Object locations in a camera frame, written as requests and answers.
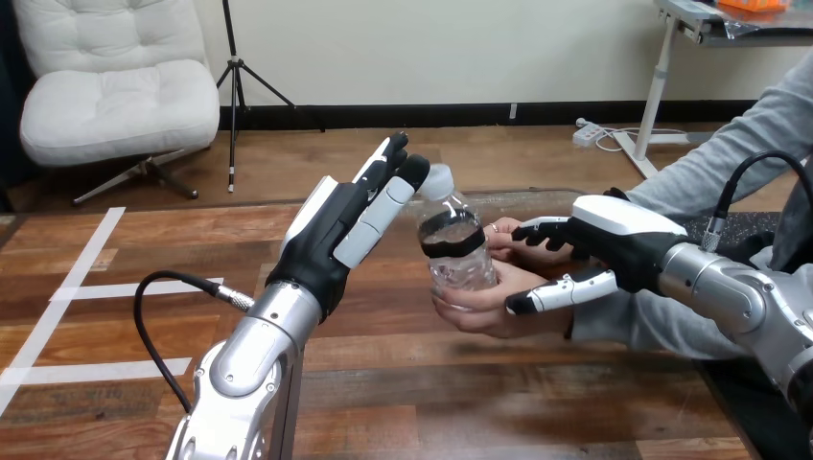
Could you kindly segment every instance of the white desk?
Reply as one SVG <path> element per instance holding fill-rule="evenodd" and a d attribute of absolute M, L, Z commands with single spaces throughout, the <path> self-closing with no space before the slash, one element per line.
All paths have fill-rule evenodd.
<path fill-rule="evenodd" d="M 800 34 L 799 31 L 783 30 L 770 34 L 747 34 L 737 39 L 729 39 L 722 13 L 714 7 L 693 0 L 655 0 L 655 3 L 661 9 L 659 19 L 666 23 L 666 38 L 663 40 L 661 58 L 655 67 L 655 76 L 646 100 L 638 141 L 633 141 L 626 132 L 617 132 L 613 135 L 636 168 L 646 178 L 658 173 L 658 170 L 646 157 L 649 145 L 695 144 L 704 142 L 710 137 L 708 133 L 652 134 L 655 116 L 666 86 L 669 61 L 672 58 L 672 49 L 677 34 L 685 35 L 698 46 L 717 48 L 813 45 L 813 31 L 804 31 Z"/>

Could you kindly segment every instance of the black baseboard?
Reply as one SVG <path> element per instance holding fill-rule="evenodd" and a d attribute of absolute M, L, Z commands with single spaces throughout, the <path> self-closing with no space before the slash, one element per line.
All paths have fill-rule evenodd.
<path fill-rule="evenodd" d="M 661 123 L 727 122 L 742 115 L 755 101 L 666 101 Z M 511 120 L 510 103 L 438 105 L 303 105 L 296 111 L 286 105 L 252 106 L 240 129 L 315 129 L 300 111 L 318 116 L 328 129 L 361 127 L 481 127 L 572 125 L 578 118 L 598 124 L 638 124 L 643 101 L 600 103 L 520 103 Z M 221 129 L 231 128 L 231 107 L 221 107 Z"/>

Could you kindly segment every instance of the bottle cap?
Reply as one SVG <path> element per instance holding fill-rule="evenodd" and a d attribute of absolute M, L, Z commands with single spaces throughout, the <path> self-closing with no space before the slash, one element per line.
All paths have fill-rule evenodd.
<path fill-rule="evenodd" d="M 418 193 L 429 201 L 438 201 L 454 193 L 452 169 L 448 165 L 440 163 L 431 165 L 430 175 L 427 176 L 427 180 L 424 181 Z"/>

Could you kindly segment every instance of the wooden table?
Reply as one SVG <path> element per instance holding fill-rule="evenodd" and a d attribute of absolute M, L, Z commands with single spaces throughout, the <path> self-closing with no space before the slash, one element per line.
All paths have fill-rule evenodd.
<path fill-rule="evenodd" d="M 573 197 L 473 200 L 491 221 L 564 214 Z M 82 287 L 67 294 L 53 333 L 43 323 L 61 297 L 49 299 L 104 215 L 17 218 L 0 251 L 0 368 L 25 362 L 19 351 L 30 336 L 42 344 L 27 345 L 37 353 L 22 384 L 12 379 L 19 371 L 0 378 L 0 394 L 13 394 L 0 416 L 0 458 L 163 458 L 180 404 L 161 378 L 135 378 L 144 371 L 137 363 L 120 365 L 119 379 L 89 381 L 110 363 L 149 356 L 126 288 L 87 287 L 168 268 L 258 294 L 297 208 L 124 212 Z M 430 303 L 410 213 L 351 275 L 342 304 L 308 344 L 296 458 L 751 458 L 690 361 L 558 335 L 497 340 L 445 324 Z M 123 296 L 104 298 L 113 291 Z M 145 315 L 164 358 L 191 359 L 179 378 L 190 395 L 195 362 L 241 317 L 199 292 L 149 296 Z M 101 365 L 77 367 L 87 364 Z"/>

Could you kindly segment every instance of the white tape line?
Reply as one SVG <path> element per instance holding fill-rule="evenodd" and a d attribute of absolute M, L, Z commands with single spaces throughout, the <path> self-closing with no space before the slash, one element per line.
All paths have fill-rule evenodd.
<path fill-rule="evenodd" d="M 222 278 L 209 278 L 213 283 L 223 284 Z M 135 290 L 138 288 L 138 283 L 130 283 L 127 285 L 105 285 L 105 286 L 82 286 L 82 287 L 66 287 L 59 288 L 54 295 L 51 296 L 51 301 L 55 300 L 86 300 L 86 299 L 113 299 L 116 297 L 132 297 L 135 295 Z M 153 282 L 147 286 L 144 291 L 145 295 L 158 295 L 158 294 L 181 294 L 185 292 L 196 292 L 197 287 L 189 286 L 181 281 L 159 281 Z"/>
<path fill-rule="evenodd" d="M 99 253 L 102 252 L 107 239 L 110 238 L 110 234 L 113 233 L 113 229 L 116 228 L 116 224 L 124 212 L 125 208 L 110 208 L 107 210 L 105 218 L 102 219 L 99 227 L 96 228 L 93 236 L 90 237 L 90 241 L 87 242 L 87 245 L 82 250 L 74 266 L 71 267 L 71 271 L 65 276 L 65 280 L 62 281 L 62 285 L 59 287 L 60 289 L 78 288 L 81 286 L 81 282 L 84 281 L 84 277 L 87 276 L 90 267 L 93 266 L 96 258 L 99 257 Z M 14 393 L 17 392 L 20 383 L 26 378 L 26 375 L 28 375 L 31 366 L 34 365 L 42 349 L 45 348 L 45 344 L 48 342 L 48 339 L 51 338 L 51 334 L 54 333 L 57 324 L 59 324 L 59 320 L 62 319 L 70 303 L 71 299 L 68 298 L 55 300 L 48 304 L 48 308 L 46 308 L 42 316 L 39 317 L 28 339 L 26 339 L 23 346 L 20 347 L 20 351 L 17 352 L 17 356 L 15 356 L 12 363 L 9 364 L 9 369 L 6 369 L 3 371 L 3 374 L 0 374 L 0 416 L 6 411 L 6 407 L 8 407 L 12 401 Z"/>
<path fill-rule="evenodd" d="M 186 373 L 190 357 L 164 359 L 174 376 Z M 78 364 L 71 366 L 42 366 L 31 369 L 9 369 L 9 378 L 23 385 L 49 383 L 77 383 L 83 381 L 151 379 L 161 377 L 152 361 L 110 362 L 105 364 Z"/>

